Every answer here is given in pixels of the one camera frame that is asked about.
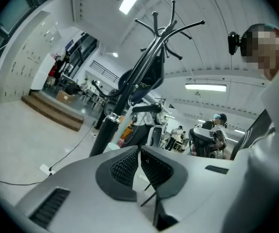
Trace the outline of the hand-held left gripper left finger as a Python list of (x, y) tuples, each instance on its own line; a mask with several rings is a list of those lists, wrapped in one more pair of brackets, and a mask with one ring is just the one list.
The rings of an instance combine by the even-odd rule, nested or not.
[(27, 233), (154, 233), (132, 189), (137, 147), (75, 161), (30, 190), (17, 204)]

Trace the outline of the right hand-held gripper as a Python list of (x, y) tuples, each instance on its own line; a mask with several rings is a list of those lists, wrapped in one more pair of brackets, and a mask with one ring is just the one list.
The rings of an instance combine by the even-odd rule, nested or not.
[(222, 158), (227, 139), (221, 130), (207, 130), (195, 127), (189, 131), (190, 152), (193, 156)]

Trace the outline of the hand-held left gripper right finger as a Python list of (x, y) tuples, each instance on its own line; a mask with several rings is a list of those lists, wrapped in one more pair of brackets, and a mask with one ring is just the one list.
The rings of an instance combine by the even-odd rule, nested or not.
[(142, 233), (221, 233), (227, 208), (219, 191), (231, 161), (142, 147), (141, 168), (154, 189), (153, 221), (140, 217)]

